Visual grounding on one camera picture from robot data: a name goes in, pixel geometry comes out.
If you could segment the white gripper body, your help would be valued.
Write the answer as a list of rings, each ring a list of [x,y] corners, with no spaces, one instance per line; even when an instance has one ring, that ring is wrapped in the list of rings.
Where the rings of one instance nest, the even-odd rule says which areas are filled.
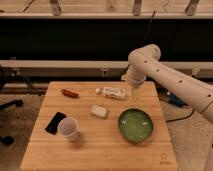
[[[127,74],[121,76],[121,80],[128,83],[131,88],[132,99],[136,102],[140,97],[140,86],[144,83],[144,79],[135,80],[129,77]]]

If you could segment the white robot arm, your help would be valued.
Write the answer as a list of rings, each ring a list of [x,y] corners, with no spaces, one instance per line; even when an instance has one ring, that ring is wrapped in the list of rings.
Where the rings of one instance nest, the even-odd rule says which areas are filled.
[[[121,79],[137,89],[144,83],[146,77],[150,77],[213,125],[213,85],[160,63],[160,57],[160,48],[155,44],[133,50],[128,55],[130,66]]]

